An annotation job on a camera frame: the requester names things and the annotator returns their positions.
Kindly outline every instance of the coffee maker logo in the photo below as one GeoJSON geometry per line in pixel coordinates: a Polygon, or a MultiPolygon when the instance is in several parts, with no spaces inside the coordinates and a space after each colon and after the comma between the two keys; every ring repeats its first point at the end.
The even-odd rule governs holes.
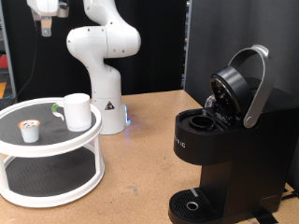
{"type": "Polygon", "coordinates": [[[182,147],[185,147],[185,143],[183,143],[182,141],[180,141],[176,136],[175,136],[175,141],[182,147]]]}

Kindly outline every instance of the mug handle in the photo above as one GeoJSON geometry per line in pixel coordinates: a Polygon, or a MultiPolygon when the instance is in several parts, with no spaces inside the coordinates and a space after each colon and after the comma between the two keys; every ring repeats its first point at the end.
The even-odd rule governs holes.
{"type": "Polygon", "coordinates": [[[56,109],[57,109],[59,106],[64,107],[63,105],[54,104],[54,105],[52,106],[52,113],[53,113],[54,116],[59,117],[59,118],[62,118],[62,120],[64,120],[64,115],[62,115],[62,114],[56,112],[56,109]]]}

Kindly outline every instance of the k-cup pod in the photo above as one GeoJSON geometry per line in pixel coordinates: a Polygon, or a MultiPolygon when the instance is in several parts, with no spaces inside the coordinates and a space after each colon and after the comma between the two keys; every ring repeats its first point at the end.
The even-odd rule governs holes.
{"type": "Polygon", "coordinates": [[[39,138],[39,120],[27,119],[19,123],[21,136],[25,143],[34,143],[39,138]]]}

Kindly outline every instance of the blue light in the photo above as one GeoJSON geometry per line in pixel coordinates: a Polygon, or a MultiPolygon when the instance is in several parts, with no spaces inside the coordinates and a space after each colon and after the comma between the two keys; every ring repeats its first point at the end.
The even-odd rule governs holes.
{"type": "Polygon", "coordinates": [[[128,118],[128,109],[127,109],[127,105],[125,105],[125,122],[127,124],[131,123],[131,120],[128,118]]]}

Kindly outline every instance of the white mug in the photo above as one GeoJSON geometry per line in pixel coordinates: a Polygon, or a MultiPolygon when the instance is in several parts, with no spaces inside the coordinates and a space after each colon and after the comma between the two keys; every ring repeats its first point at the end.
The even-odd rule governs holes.
{"type": "Polygon", "coordinates": [[[56,103],[52,106],[52,113],[56,117],[64,116],[56,112],[56,109],[62,106],[67,129],[71,132],[83,132],[92,126],[92,112],[90,96],[84,93],[74,93],[66,95],[63,104],[56,103]]]}

